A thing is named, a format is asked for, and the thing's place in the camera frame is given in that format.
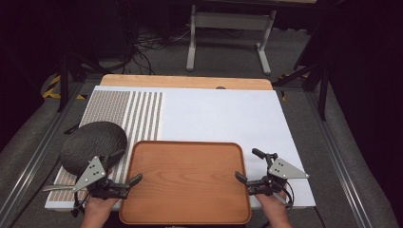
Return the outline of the silver metal strip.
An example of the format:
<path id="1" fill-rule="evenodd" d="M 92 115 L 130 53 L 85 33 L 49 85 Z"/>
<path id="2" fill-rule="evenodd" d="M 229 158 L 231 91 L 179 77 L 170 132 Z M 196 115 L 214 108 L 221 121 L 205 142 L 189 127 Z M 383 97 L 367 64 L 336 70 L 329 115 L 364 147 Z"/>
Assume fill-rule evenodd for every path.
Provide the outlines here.
<path id="1" fill-rule="evenodd" d="M 47 185 L 42 188 L 43 192 L 48 192 L 48 191 L 58 191 L 58 190 L 74 190 L 75 186 L 74 185 L 60 185 L 60 184 L 53 184 L 53 185 Z"/>

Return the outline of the yellow black hazard tape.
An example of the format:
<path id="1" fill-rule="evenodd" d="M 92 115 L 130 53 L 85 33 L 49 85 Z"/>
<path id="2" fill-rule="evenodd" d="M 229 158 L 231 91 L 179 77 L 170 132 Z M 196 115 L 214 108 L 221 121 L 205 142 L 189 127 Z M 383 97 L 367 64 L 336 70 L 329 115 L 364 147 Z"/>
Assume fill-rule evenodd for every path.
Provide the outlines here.
<path id="1" fill-rule="evenodd" d="M 45 98 L 45 99 L 46 98 L 60 99 L 61 95 L 59 93 L 54 92 L 54 89 L 57 86 L 57 84 L 60 82 L 60 80 L 61 80 L 60 75 L 54 76 L 51 79 L 51 81 L 50 81 L 48 87 L 46 88 L 45 92 L 43 93 L 42 97 Z"/>

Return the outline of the wooden tray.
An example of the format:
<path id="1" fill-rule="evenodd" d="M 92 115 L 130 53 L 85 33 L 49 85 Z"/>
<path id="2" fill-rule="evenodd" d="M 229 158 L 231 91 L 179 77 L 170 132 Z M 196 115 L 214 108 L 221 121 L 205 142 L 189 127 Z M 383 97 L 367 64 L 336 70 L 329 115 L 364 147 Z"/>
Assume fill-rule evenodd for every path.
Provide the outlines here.
<path id="1" fill-rule="evenodd" d="M 250 200 L 235 173 L 244 173 L 233 142 L 138 142 L 128 175 L 143 175 L 120 207 L 130 225 L 245 224 Z"/>

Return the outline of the black woven round placemat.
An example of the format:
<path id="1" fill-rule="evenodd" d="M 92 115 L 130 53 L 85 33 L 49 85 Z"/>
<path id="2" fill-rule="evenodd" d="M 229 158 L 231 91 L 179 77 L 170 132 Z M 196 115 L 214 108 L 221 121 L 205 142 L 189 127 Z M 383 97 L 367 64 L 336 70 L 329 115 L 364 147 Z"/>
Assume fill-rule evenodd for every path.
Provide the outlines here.
<path id="1" fill-rule="evenodd" d="M 102 157 L 127 148 L 127 136 L 115 123 L 94 122 L 76 129 L 65 140 L 60 162 L 68 173 L 78 176 L 95 157 Z"/>

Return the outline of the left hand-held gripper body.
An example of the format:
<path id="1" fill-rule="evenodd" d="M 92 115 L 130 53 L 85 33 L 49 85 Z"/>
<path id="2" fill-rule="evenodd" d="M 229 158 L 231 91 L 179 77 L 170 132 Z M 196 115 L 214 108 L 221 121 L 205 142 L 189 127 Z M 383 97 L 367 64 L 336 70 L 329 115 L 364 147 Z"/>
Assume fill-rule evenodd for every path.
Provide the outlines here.
<path id="1" fill-rule="evenodd" d="M 73 193 L 82 189 L 93 198 L 99 199 L 126 199 L 130 186 L 122 183 L 115 183 L 108 177 L 108 157 L 95 156 L 86 167 L 85 171 L 76 181 L 72 188 Z"/>

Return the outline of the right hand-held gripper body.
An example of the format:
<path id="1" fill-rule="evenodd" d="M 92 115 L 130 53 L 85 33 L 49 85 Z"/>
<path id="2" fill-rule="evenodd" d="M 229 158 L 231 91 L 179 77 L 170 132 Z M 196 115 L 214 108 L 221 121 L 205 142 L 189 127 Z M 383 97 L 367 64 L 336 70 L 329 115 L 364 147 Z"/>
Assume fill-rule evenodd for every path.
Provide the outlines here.
<path id="1" fill-rule="evenodd" d="M 280 158 L 277 153 L 267 153 L 270 159 L 266 161 L 266 175 L 260 180 L 249 180 L 246 185 L 250 195 L 264 194 L 271 196 L 274 193 L 286 193 L 284 188 L 289 179 L 308 179 L 309 175 L 291 163 Z"/>

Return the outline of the person's left hand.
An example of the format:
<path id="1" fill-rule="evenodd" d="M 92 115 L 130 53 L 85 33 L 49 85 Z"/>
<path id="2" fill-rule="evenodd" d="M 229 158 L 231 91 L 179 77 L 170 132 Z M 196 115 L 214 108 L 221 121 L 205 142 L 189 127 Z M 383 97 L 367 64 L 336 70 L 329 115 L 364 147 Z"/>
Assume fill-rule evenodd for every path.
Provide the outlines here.
<path id="1" fill-rule="evenodd" d="M 112 208 L 119 199 L 99 199 L 89 197 L 86 200 L 85 218 L 95 220 L 108 219 Z"/>

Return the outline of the white metal desk frame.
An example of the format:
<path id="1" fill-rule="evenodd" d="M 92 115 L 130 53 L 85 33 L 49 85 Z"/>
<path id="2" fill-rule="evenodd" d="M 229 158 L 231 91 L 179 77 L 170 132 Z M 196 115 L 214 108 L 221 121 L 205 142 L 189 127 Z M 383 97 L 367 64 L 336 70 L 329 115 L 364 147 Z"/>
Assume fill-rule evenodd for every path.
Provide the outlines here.
<path id="1" fill-rule="evenodd" d="M 196 58 L 196 28 L 204 29 L 242 29 L 261 30 L 261 41 L 256 43 L 260 65 L 264 74 L 269 75 L 272 70 L 266 56 L 266 45 L 272 31 L 277 12 L 271 10 L 267 15 L 250 15 L 223 12 L 204 12 L 191 7 L 190 14 L 190 43 L 188 47 L 186 69 L 192 71 Z"/>

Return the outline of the black metal stand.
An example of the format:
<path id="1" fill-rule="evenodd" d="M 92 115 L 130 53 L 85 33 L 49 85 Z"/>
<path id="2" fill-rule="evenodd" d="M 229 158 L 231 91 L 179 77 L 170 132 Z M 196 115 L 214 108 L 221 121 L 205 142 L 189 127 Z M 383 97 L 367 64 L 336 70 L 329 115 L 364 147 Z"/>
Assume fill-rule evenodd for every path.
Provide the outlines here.
<path id="1" fill-rule="evenodd" d="M 109 74 L 108 70 L 101 67 L 99 64 L 88 60 L 84 56 L 73 51 L 65 51 L 61 55 L 59 61 L 59 73 L 61 76 L 61 99 L 58 107 L 59 112 L 65 109 L 70 97 L 68 80 L 72 79 L 74 83 L 82 83 L 86 79 L 86 71 L 84 65 L 90 67 L 96 73 L 100 73 L 102 75 Z"/>
<path id="2" fill-rule="evenodd" d="M 325 105 L 329 83 L 329 74 L 325 64 L 317 63 L 311 66 L 306 66 L 300 70 L 291 73 L 290 75 L 280 77 L 277 81 L 272 83 L 272 86 L 284 86 L 304 75 L 307 76 L 301 86 L 304 91 L 312 92 L 316 89 L 317 86 L 320 86 L 317 111 L 320 119 L 322 121 L 325 121 Z"/>

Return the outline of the person's right hand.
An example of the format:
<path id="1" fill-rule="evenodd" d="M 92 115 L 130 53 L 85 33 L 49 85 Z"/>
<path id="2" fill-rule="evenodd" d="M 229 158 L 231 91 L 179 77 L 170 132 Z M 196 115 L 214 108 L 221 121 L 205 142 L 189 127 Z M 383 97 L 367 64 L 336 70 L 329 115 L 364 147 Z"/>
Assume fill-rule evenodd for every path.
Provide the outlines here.
<path id="1" fill-rule="evenodd" d="M 274 222 L 275 220 L 284 220 L 287 218 L 285 204 L 276 196 L 256 194 L 255 198 L 260 203 L 264 215 L 272 222 Z"/>

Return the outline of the grey striped placemat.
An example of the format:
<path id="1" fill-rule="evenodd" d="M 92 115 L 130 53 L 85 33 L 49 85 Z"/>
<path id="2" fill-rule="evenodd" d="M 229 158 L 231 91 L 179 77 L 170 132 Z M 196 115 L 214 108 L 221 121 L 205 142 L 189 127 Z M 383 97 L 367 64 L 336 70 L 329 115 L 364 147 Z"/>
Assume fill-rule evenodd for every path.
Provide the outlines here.
<path id="1" fill-rule="evenodd" d="M 93 122 L 119 125 L 127 136 L 127 150 L 112 168 L 113 181 L 123 183 L 127 178 L 132 148 L 140 141 L 156 141 L 163 120 L 162 92 L 113 91 L 95 89 L 90 97 L 80 126 Z"/>

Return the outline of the white board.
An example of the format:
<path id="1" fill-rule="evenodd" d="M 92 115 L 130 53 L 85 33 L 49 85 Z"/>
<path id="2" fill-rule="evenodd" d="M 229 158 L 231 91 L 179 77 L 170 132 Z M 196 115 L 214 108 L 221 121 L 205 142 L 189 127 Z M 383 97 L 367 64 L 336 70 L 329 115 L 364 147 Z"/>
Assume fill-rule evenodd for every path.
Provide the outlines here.
<path id="1" fill-rule="evenodd" d="M 253 148 L 277 153 L 295 167 L 303 168 L 274 90 L 106 85 L 97 85 L 95 89 L 162 92 L 163 120 L 157 140 L 236 143 L 243 151 L 246 177 L 250 180 L 266 174 L 266 163 L 252 154 Z"/>

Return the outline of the aluminium floor rail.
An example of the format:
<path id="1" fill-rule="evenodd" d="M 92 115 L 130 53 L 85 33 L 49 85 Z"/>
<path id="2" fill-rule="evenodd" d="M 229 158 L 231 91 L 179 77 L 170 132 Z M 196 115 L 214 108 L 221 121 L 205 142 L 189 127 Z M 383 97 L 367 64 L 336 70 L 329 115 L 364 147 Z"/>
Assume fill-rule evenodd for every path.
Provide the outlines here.
<path id="1" fill-rule="evenodd" d="M 307 102 L 314 113 L 314 117 L 320 129 L 321 135 L 326 142 L 330 160 L 335 168 L 337 177 L 343 189 L 343 192 L 347 198 L 347 201 L 350 204 L 353 215 L 355 217 L 356 223 L 359 228 L 373 228 L 372 223 L 368 217 L 368 214 L 362 204 L 361 198 L 359 197 L 353 180 L 340 156 L 339 150 L 336 146 L 335 139 L 333 134 L 330 131 L 328 124 L 322 120 L 317 110 L 317 100 L 316 96 L 307 92 L 305 94 Z"/>
<path id="2" fill-rule="evenodd" d="M 71 86 L 70 91 L 67 93 L 67 101 L 65 106 L 61 111 L 57 111 L 55 113 L 44 138 L 40 141 L 29 162 L 24 166 L 22 173 L 18 176 L 17 182 L 14 184 L 8 198 L 4 201 L 2 207 L 0 208 L 0 228 L 6 228 L 10 222 L 12 215 L 15 213 L 23 196 L 27 192 L 30 183 L 35 177 L 39 166 L 48 153 L 49 147 L 54 140 L 57 130 L 67 115 L 72 103 L 75 101 L 77 95 L 81 91 L 83 85 L 83 83 L 74 83 Z"/>

